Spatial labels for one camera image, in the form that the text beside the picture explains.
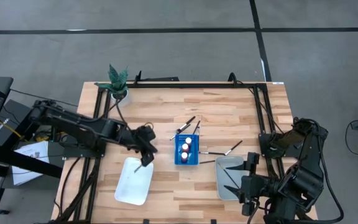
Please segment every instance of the blue container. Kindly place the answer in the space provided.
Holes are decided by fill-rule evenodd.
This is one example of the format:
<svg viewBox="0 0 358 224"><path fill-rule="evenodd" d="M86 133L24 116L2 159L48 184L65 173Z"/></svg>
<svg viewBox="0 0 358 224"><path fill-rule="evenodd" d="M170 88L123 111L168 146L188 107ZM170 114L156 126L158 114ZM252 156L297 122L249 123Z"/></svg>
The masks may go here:
<svg viewBox="0 0 358 224"><path fill-rule="evenodd" d="M181 161L181 145L185 143L186 138L191 138L189 156L187 162ZM175 165L198 165L198 135L197 134L177 134L175 136Z"/></svg>

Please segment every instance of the potted plant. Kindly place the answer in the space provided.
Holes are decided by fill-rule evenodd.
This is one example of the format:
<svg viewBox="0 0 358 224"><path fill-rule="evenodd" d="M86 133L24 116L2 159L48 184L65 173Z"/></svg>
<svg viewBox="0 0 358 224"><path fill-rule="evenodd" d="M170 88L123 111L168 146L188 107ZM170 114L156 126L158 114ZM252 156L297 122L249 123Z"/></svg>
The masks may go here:
<svg viewBox="0 0 358 224"><path fill-rule="evenodd" d="M117 100L120 100L118 103L119 106L125 106L129 104L131 99L129 98L129 91L127 86L127 68L118 74L110 64L110 70L108 74L111 83L95 83L95 85L108 89L111 92L111 100L113 103L116 103Z"/></svg>

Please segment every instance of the green plant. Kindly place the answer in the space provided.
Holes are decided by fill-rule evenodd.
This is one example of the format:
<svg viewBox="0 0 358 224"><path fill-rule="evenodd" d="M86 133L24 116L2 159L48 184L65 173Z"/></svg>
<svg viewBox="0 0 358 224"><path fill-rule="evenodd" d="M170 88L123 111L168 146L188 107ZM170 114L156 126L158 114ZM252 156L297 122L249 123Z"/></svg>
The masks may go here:
<svg viewBox="0 0 358 224"><path fill-rule="evenodd" d="M119 74L117 71L111 66L108 72L110 82L111 83L95 83L98 87L108 89L115 99L122 99L126 96L127 86L127 77L128 71L127 68L121 71Z"/></svg>

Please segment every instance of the white paper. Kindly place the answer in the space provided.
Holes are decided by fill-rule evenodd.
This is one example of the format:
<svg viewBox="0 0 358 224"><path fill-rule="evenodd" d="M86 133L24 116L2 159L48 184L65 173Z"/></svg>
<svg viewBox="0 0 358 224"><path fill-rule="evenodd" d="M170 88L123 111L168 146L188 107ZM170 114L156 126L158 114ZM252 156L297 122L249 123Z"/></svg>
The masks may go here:
<svg viewBox="0 0 358 224"><path fill-rule="evenodd" d="M49 163L47 141L37 142L34 144L23 146L20 149L16 150L16 152ZM12 166L12 173L14 185L26 183L42 175L36 172L29 172L28 170L21 169L15 166Z"/></svg>

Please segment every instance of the concrete floor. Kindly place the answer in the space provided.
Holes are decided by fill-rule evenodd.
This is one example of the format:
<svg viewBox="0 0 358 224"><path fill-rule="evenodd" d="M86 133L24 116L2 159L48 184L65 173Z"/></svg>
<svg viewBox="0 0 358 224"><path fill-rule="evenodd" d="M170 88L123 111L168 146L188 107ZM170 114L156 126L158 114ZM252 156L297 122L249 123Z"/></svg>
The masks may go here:
<svg viewBox="0 0 358 224"><path fill-rule="evenodd" d="M358 27L358 1L258 0L262 27ZM252 27L248 1L240 0L0 0L0 29L108 29ZM345 211L341 223L358 223L358 156L347 151L346 125L358 119L358 32L271 33L264 41L272 80L285 82L294 116L313 118L329 131L324 145L331 185ZM82 83L107 80L108 63L129 76L180 80L264 80L254 33L0 35L0 76L12 88L77 103ZM12 93L31 105L34 99ZM358 151L358 132L349 133ZM56 188L7 190L0 223L46 222ZM325 190L320 219L338 216Z"/></svg>

